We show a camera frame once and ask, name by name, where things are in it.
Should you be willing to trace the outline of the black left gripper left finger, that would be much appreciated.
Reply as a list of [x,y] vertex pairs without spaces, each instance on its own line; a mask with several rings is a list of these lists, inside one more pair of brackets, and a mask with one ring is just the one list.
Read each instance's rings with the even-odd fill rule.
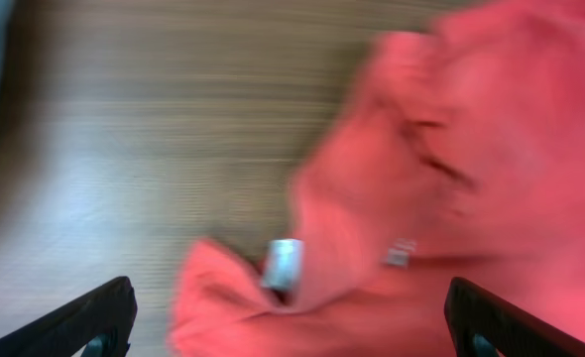
[[125,357],[138,306],[117,277],[0,338],[0,357]]

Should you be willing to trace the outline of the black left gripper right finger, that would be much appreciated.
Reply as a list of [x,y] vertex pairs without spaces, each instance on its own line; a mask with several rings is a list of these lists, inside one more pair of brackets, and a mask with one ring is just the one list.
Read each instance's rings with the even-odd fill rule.
[[585,357],[585,342],[460,277],[444,317],[457,357]]

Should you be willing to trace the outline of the red t-shirt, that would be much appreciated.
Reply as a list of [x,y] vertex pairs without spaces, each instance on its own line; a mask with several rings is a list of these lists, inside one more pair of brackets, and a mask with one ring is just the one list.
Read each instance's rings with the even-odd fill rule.
[[492,1],[384,35],[290,199],[291,290],[198,241],[176,354],[449,356],[455,276],[585,341],[585,1]]

